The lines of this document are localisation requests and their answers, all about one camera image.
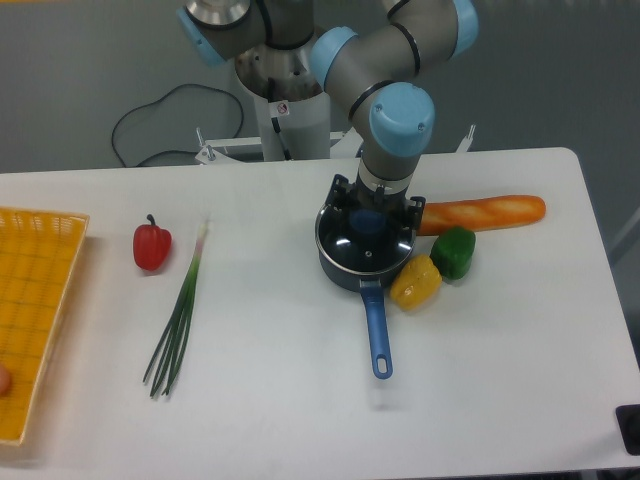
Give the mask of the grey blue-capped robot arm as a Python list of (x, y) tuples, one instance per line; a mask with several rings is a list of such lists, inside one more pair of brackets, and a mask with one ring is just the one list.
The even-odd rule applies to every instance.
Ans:
[(406, 191), (435, 108), (413, 79), (470, 48), (479, 21), (469, 1), (387, 1), (384, 9), (387, 24), (367, 36), (347, 27), (318, 33), (310, 1), (188, 1), (177, 15), (205, 63), (234, 64), (266, 160), (326, 158), (329, 109), (338, 106), (363, 151), (355, 181), (331, 199), (374, 225), (414, 230), (424, 204)]

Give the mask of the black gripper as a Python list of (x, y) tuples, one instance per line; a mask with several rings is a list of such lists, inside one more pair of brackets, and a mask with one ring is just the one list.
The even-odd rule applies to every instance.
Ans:
[(396, 218), (401, 231), (416, 234), (421, 226), (426, 199), (422, 196), (405, 198), (405, 190), (387, 195), (381, 187), (369, 189), (361, 179), (355, 183), (335, 174), (324, 202), (329, 214), (348, 214), (356, 220)]

